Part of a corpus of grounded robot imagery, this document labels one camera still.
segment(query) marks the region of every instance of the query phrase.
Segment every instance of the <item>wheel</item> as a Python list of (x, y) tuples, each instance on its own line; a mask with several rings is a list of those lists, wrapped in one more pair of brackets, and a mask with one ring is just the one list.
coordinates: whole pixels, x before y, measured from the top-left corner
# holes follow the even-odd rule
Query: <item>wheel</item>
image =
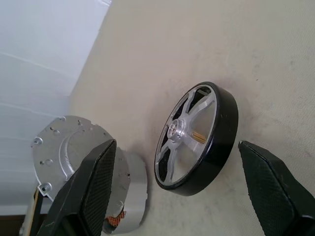
[(161, 133), (154, 173), (158, 185), (190, 196), (218, 175), (238, 125), (234, 97), (210, 82), (197, 84), (175, 106)]

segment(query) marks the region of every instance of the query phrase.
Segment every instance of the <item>textured grip pad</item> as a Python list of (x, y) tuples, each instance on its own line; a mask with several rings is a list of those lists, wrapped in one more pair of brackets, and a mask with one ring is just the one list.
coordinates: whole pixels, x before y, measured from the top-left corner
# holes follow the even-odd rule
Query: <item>textured grip pad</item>
[(92, 236), (99, 236), (111, 194), (116, 143), (98, 160), (81, 206), (81, 216)]
[(239, 144), (248, 192), (266, 236), (307, 235), (315, 199), (283, 161), (249, 142)]

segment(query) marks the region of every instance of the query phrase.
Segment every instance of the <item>mounting hole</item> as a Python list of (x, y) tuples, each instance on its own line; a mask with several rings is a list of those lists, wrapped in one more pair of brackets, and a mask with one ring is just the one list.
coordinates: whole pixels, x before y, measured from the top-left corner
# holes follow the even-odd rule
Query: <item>mounting hole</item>
[(42, 190), (43, 193), (47, 193), (47, 192), (49, 192), (51, 190), (52, 187), (51, 187), (50, 183), (44, 183), (44, 184), (40, 185), (38, 188), (40, 190)]

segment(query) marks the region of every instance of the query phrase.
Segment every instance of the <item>wheel spoke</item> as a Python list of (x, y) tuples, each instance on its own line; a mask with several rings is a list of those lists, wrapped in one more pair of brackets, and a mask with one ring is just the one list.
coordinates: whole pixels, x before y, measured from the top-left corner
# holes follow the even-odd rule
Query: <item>wheel spoke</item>
[(184, 106), (183, 106), (183, 110), (182, 110), (181, 116), (188, 113), (188, 108), (189, 108), (191, 102), (193, 101), (193, 98), (194, 98), (194, 96), (195, 96), (195, 93), (196, 93), (196, 90), (195, 90), (195, 89), (192, 90), (192, 91), (190, 91), (190, 92), (188, 93), (188, 98), (187, 98), (187, 101), (185, 102), (185, 104), (184, 104)]
[(162, 158), (163, 155), (165, 154), (165, 152), (167, 151), (167, 149), (171, 149), (169, 146), (171, 144), (170, 140), (167, 140), (166, 143), (162, 146), (160, 152), (158, 153), (157, 157), (156, 157), (156, 163), (158, 163)]
[(170, 153), (169, 158), (168, 158), (167, 174), (166, 174), (165, 181), (164, 181), (166, 183), (170, 183), (173, 179), (175, 160), (176, 160), (176, 152), (177, 151), (175, 149), (171, 150), (171, 153)]
[(200, 114), (202, 110), (211, 106), (215, 102), (215, 99), (216, 95), (214, 94), (214, 92), (210, 93), (204, 102), (200, 103), (198, 106), (195, 106), (193, 108), (192, 113), (189, 114), (189, 119), (190, 120), (194, 119), (197, 115)]
[(199, 157), (202, 154), (203, 149), (205, 147), (205, 144), (198, 142), (197, 140), (193, 139), (189, 135), (185, 136), (183, 142), (184, 142), (184, 144), (186, 144), (186, 146), (190, 150), (192, 150), (196, 154), (196, 157)]

